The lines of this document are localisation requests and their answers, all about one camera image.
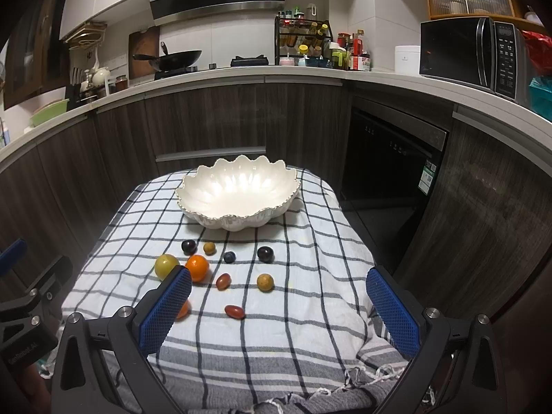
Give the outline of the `black wok pan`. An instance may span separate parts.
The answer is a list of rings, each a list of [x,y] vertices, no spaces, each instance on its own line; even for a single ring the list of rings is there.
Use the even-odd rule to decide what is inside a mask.
[[[202,54],[201,50],[186,50],[170,53],[164,42],[161,42],[160,45],[163,50],[161,56],[135,53],[133,59],[148,62],[156,72],[168,72],[192,66]]]

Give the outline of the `wooden cutting board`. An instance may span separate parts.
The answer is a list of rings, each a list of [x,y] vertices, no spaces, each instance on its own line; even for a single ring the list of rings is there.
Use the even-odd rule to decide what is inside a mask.
[[[152,26],[143,31],[131,33],[128,37],[128,74],[130,79],[141,79],[153,75],[154,68],[148,61],[134,59],[135,54],[159,55],[160,27]]]

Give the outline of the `red grape tomato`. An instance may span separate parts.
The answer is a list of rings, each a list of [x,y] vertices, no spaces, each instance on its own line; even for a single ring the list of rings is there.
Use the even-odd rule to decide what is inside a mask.
[[[244,319],[246,314],[242,307],[227,305],[225,306],[225,313],[231,319]]]
[[[217,278],[215,285],[217,290],[226,290],[231,285],[231,282],[231,276],[228,273],[224,273]]]

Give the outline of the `black microwave oven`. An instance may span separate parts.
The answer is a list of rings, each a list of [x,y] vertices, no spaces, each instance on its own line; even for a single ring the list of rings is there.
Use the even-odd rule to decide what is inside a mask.
[[[521,31],[489,17],[421,24],[419,74],[494,93],[525,108],[536,77]]]

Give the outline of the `red label sauce bottle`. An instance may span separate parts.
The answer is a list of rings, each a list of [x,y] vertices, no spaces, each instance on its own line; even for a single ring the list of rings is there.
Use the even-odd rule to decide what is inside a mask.
[[[364,30],[358,29],[356,34],[353,34],[351,68],[356,71],[365,71],[366,57],[364,51]]]

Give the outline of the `checkered white black cloth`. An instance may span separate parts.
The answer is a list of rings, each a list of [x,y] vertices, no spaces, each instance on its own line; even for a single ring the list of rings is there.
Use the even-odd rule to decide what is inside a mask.
[[[283,216],[237,233],[187,218],[175,172],[138,185],[93,248],[63,315],[109,317],[157,287],[158,256],[184,261],[180,243],[213,242],[209,273],[189,296],[150,363],[187,413],[316,413],[380,404],[408,364],[372,307],[366,277],[371,252],[350,226],[331,186],[307,170]],[[274,260],[262,263],[262,246]],[[236,262],[223,256],[235,252]],[[217,278],[228,273],[228,289]],[[270,274],[274,288],[256,286]],[[225,306],[242,307],[231,319]]]

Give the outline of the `white rice cooker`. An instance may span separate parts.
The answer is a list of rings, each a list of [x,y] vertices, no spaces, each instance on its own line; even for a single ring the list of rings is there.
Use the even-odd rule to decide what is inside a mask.
[[[421,48],[419,45],[398,45],[394,51],[394,72],[401,75],[419,74]]]

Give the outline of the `green yellow round fruit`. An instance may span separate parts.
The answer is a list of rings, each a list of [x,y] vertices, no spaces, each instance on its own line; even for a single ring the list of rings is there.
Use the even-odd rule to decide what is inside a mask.
[[[180,264],[179,260],[171,254],[162,254],[157,257],[154,263],[154,272],[160,280],[164,280],[175,266]]]

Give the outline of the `white scalloped ceramic bowl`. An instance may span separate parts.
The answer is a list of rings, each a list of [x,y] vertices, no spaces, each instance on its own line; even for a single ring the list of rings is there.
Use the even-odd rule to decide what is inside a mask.
[[[184,215],[201,226],[239,232],[283,215],[300,189],[297,170],[284,161],[240,155],[199,166],[195,175],[183,177],[174,194]]]

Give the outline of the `orange mandarin with stem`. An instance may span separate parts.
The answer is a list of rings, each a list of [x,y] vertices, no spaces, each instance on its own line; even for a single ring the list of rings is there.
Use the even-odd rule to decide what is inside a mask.
[[[176,318],[177,321],[182,321],[183,319],[185,319],[188,316],[189,312],[190,312],[190,301],[186,300],[183,306],[180,308],[180,311]]]

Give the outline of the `white teapot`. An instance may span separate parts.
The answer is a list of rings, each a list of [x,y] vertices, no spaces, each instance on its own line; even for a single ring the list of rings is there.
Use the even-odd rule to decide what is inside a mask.
[[[92,86],[102,87],[106,84],[106,80],[110,78],[110,70],[107,67],[99,67],[92,73],[91,83]]]

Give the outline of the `blueberry dark blue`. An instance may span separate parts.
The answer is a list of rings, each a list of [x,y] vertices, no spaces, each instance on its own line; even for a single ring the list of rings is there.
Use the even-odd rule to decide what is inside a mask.
[[[227,264],[235,263],[236,262],[235,252],[226,252],[223,256],[223,259]]]

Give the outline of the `dark plum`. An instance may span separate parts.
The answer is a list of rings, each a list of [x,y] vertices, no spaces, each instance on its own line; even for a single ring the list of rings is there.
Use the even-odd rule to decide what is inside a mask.
[[[270,264],[274,260],[274,250],[269,246],[262,246],[256,252],[257,258],[265,264]]]
[[[180,247],[186,256],[194,255],[197,251],[197,241],[192,239],[184,240],[180,243]]]

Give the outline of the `tan longan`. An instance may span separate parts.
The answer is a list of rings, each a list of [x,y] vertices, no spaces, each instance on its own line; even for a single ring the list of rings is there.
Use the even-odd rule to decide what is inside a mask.
[[[216,252],[216,246],[213,242],[207,242],[204,244],[203,251],[206,255],[213,255]]]
[[[256,286],[263,293],[269,293],[274,288],[274,279],[270,274],[260,274],[256,279]]]

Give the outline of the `green container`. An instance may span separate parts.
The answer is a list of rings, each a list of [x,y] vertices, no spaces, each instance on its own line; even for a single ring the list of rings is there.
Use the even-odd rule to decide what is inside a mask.
[[[331,62],[333,69],[346,70],[349,66],[348,51],[347,50],[332,50]]]

